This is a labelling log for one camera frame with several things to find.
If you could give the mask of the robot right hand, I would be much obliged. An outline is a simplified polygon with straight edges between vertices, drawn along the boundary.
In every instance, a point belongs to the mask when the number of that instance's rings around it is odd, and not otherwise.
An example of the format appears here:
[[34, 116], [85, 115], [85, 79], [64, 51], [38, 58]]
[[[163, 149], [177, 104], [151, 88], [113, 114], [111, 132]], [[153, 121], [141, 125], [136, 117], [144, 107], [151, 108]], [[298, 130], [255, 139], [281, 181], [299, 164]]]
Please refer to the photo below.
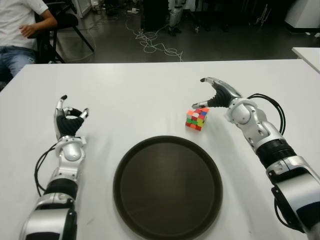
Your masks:
[[233, 100], [243, 97], [235, 88], [215, 77], [205, 77], [202, 78], [200, 82], [209, 83], [215, 89], [216, 94], [207, 101], [194, 103], [192, 105], [193, 109], [228, 108]]

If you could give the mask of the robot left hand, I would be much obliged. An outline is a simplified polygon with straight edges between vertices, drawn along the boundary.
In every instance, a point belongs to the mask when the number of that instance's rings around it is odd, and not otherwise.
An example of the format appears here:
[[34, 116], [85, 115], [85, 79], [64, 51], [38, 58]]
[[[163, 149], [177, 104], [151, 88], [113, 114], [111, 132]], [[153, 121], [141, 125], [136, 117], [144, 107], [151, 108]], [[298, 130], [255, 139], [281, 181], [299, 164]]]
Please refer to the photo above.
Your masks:
[[80, 111], [73, 107], [63, 107], [63, 103], [67, 98], [67, 95], [60, 97], [54, 111], [53, 122], [57, 140], [66, 136], [75, 137], [77, 131], [89, 116], [88, 108]]

